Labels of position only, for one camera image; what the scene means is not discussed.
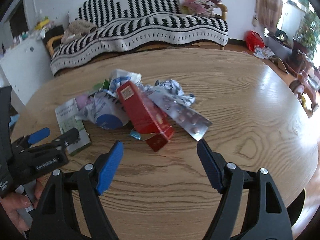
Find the person's left hand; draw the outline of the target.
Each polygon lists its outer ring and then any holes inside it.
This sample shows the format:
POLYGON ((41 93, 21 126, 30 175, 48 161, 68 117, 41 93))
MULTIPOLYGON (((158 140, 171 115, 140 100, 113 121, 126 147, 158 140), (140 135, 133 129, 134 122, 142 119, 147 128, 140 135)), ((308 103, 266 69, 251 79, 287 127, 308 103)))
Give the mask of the person's left hand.
MULTIPOLYGON (((43 180, 43 177, 38 178, 36 180, 34 190, 35 202, 33 204, 35 208, 37 207, 37 204, 44 189, 42 185, 43 180)), ((17 212, 17 210, 28 208, 31 205, 31 202, 27 196, 23 196, 16 192, 10 193, 4 199, 1 198, 1 205, 3 206, 4 211, 6 212, 14 226, 16 226, 17 230, 21 234, 24 234, 25 231, 28 231, 30 229, 30 227, 27 226, 26 222, 21 218, 21 216, 17 212)))

